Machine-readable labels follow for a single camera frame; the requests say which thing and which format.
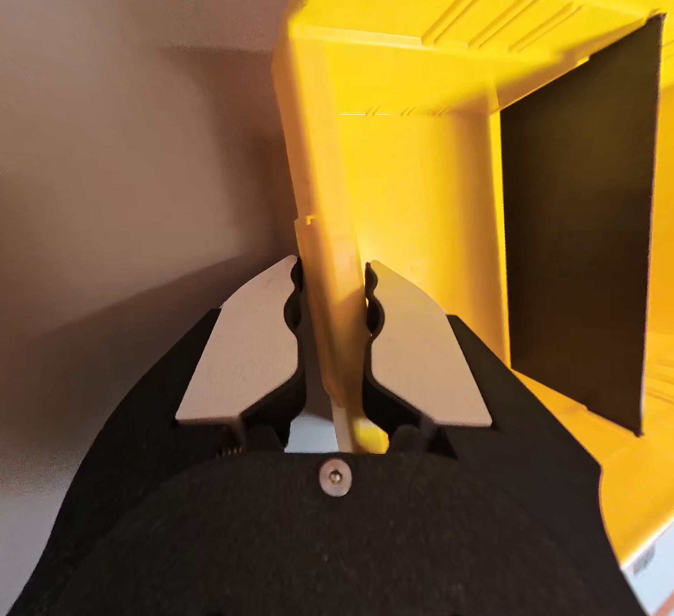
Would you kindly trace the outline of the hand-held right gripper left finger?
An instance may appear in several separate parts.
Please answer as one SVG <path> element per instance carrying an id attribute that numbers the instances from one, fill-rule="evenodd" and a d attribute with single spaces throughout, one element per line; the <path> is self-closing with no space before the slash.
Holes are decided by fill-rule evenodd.
<path id="1" fill-rule="evenodd" d="M 307 401 L 300 351 L 303 269 L 287 256 L 228 298 L 175 418 L 181 424 L 290 429 Z"/>

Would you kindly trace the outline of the yellow plastic bin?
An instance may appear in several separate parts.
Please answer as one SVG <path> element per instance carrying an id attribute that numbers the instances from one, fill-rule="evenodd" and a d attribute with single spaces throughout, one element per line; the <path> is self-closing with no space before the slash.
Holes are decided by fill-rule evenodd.
<path id="1" fill-rule="evenodd" d="M 510 359 L 500 114 L 664 14 L 643 433 Z M 455 314 L 602 467 L 623 565 L 673 521 L 673 0 L 291 0 L 273 77 L 322 381 L 340 447 L 364 438 L 366 264 Z"/>

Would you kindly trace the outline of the black divider card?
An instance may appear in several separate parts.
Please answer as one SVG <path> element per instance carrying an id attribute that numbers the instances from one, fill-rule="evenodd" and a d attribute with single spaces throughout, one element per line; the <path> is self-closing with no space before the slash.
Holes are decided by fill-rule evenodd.
<path id="1" fill-rule="evenodd" d="M 500 114 L 511 365 L 637 436 L 664 21 Z"/>

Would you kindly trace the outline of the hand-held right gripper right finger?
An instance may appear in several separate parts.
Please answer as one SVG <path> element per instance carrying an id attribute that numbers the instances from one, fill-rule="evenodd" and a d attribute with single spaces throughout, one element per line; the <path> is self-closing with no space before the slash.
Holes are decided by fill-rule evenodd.
<path id="1" fill-rule="evenodd" d="M 378 309 L 370 347 L 374 383 L 435 426 L 491 427 L 492 418 L 443 308 L 379 260 L 367 267 Z"/>

